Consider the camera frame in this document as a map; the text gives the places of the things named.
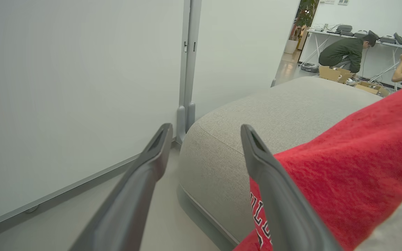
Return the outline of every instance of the green sweater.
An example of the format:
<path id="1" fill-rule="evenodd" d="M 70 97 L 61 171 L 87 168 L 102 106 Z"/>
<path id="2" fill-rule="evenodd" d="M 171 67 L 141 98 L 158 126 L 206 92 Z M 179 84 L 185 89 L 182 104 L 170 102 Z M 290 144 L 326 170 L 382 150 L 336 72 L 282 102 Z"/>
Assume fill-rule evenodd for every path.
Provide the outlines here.
<path id="1" fill-rule="evenodd" d="M 324 66 L 335 66 L 341 62 L 342 57 L 348 55 L 350 59 L 350 71 L 359 72 L 361 67 L 362 49 L 364 40 L 362 38 L 343 38 L 334 42 L 319 56 L 319 64 Z"/>

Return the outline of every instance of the dark hair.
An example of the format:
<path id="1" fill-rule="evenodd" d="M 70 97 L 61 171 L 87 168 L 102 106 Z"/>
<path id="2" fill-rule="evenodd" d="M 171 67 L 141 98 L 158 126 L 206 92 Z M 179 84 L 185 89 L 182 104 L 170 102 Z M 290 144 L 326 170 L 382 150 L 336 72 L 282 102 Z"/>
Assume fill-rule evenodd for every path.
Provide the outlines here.
<path id="1" fill-rule="evenodd" d="M 368 44 L 373 47 L 376 44 L 376 37 L 374 35 L 366 35 L 362 38 L 364 41 L 367 41 Z"/>

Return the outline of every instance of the floor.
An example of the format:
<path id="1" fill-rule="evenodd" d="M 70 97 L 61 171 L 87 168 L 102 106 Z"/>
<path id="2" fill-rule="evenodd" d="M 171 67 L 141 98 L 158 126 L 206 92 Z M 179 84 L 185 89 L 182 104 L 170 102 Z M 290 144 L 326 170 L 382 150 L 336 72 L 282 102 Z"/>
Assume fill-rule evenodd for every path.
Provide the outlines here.
<path id="1" fill-rule="evenodd" d="M 177 199 L 179 150 L 170 152 L 166 173 L 156 184 L 148 213 L 141 251 L 219 251 L 187 216 Z M 31 214 L 0 224 L 0 251 L 68 250 L 102 204 L 122 173 L 85 191 L 73 191 L 57 205 L 40 205 Z"/>

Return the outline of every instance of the man in green sweater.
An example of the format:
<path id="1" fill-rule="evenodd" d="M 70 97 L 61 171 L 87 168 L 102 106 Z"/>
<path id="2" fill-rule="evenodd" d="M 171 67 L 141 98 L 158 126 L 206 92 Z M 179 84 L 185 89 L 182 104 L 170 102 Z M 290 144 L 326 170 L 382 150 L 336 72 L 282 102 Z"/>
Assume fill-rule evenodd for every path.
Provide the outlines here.
<path id="1" fill-rule="evenodd" d="M 323 50 L 319 56 L 319 64 L 357 73 L 361 67 L 362 49 L 373 47 L 375 43 L 376 37 L 373 35 L 366 35 L 363 38 L 343 38 Z"/>

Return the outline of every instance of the plant pot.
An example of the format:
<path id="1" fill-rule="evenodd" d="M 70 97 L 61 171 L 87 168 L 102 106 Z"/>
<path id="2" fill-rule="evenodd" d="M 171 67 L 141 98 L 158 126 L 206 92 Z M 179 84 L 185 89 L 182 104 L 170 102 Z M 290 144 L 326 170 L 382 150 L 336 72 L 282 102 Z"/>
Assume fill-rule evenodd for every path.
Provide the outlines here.
<path id="1" fill-rule="evenodd" d="M 293 54 L 296 51 L 298 41 L 288 40 L 285 46 L 285 53 Z"/>

